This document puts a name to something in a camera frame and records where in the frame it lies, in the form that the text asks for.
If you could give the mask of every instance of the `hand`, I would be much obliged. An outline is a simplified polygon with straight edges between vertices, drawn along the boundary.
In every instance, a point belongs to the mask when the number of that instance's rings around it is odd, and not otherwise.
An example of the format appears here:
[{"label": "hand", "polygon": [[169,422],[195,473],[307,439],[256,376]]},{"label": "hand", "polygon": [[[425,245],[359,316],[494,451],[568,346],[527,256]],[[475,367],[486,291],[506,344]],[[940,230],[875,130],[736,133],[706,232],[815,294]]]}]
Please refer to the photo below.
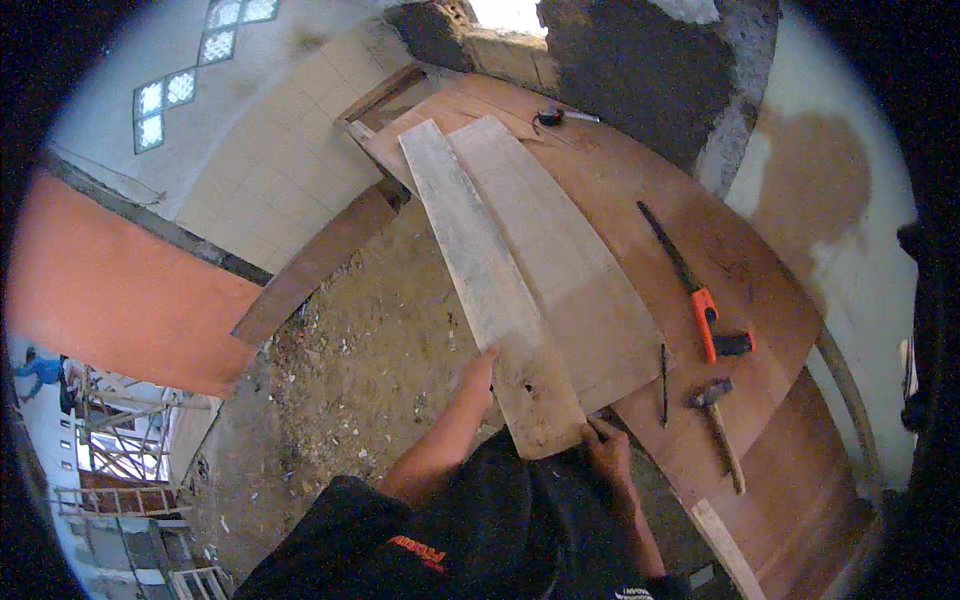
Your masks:
[{"label": "hand", "polygon": [[500,353],[500,346],[493,344],[487,351],[466,363],[459,373],[456,397],[479,401],[486,410],[493,405],[490,386],[493,380],[493,359]]},{"label": "hand", "polygon": [[630,439],[625,432],[605,420],[587,417],[587,421],[589,424],[581,426],[581,433],[587,443],[593,468],[610,483],[614,501],[636,504],[636,487],[630,465]]}]

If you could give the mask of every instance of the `wooden hammer handle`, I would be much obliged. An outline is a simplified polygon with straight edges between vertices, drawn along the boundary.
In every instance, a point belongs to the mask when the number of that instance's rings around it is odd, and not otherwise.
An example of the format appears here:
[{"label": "wooden hammer handle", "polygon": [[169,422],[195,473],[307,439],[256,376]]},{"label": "wooden hammer handle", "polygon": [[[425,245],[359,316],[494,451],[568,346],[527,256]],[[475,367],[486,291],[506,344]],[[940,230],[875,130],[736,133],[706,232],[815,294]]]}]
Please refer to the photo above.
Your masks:
[{"label": "wooden hammer handle", "polygon": [[730,464],[730,471],[733,475],[733,489],[738,495],[742,495],[747,492],[747,481],[743,478],[743,468],[740,466],[740,460],[736,458],[730,440],[727,439],[727,431],[724,429],[723,419],[720,418],[720,407],[713,403],[707,410],[710,422],[713,423],[713,430],[720,439],[720,445],[723,446],[723,452],[727,455],[727,462]]}]

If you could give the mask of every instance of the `orange saw handle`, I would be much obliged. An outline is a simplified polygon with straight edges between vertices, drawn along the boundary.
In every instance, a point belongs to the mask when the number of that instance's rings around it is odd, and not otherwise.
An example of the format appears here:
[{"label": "orange saw handle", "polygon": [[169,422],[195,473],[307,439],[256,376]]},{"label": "orange saw handle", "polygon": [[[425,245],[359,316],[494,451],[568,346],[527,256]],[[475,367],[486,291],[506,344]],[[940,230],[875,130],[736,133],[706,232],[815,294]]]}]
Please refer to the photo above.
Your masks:
[{"label": "orange saw handle", "polygon": [[707,364],[716,362],[717,356],[742,356],[754,351],[754,332],[747,331],[729,335],[713,335],[713,324],[717,320],[717,307],[713,303],[710,291],[702,287],[690,296],[693,312],[697,316],[700,337],[704,339],[707,351]]},{"label": "orange saw handle", "polygon": [[697,326],[700,327],[700,337],[704,339],[704,348],[707,349],[707,364],[712,365],[717,360],[717,350],[713,346],[713,332],[710,326],[717,320],[717,307],[713,303],[710,290],[700,288],[690,295],[693,301],[693,314],[697,317]]}]

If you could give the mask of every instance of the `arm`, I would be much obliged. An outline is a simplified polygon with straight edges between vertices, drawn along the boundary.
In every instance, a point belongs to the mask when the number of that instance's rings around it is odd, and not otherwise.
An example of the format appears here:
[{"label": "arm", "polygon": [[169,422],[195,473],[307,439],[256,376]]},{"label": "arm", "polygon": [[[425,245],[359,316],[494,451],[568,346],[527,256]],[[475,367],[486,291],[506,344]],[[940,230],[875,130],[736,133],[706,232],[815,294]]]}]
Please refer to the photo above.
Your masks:
[{"label": "arm", "polygon": [[606,479],[613,494],[613,514],[624,525],[634,548],[636,566],[644,577],[666,577],[663,558],[640,507],[630,467],[630,441],[627,434],[604,420],[588,418],[583,427],[593,467]]},{"label": "arm", "polygon": [[43,387],[43,382],[40,381],[40,378],[38,377],[38,378],[36,379],[36,383],[34,384],[34,387],[30,390],[30,393],[27,394],[26,396],[20,398],[20,399],[26,401],[26,400],[31,400],[31,399],[35,398],[37,392],[39,392],[39,391],[40,391],[40,388],[42,388],[42,387]]},{"label": "arm", "polygon": [[409,506],[421,505],[466,459],[484,413],[493,404],[490,393],[493,359],[490,347],[460,372],[460,385],[429,431],[396,460],[384,475],[380,491]]}]

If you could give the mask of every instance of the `orange wall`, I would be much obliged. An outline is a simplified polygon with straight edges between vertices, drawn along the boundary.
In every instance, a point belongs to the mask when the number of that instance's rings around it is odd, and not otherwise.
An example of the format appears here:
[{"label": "orange wall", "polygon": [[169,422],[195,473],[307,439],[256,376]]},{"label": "orange wall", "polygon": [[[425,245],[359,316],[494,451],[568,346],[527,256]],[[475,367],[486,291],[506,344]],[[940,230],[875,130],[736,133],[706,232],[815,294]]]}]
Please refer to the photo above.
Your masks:
[{"label": "orange wall", "polygon": [[7,281],[13,332],[84,363],[227,397],[256,348],[230,330],[260,292],[39,172]]}]

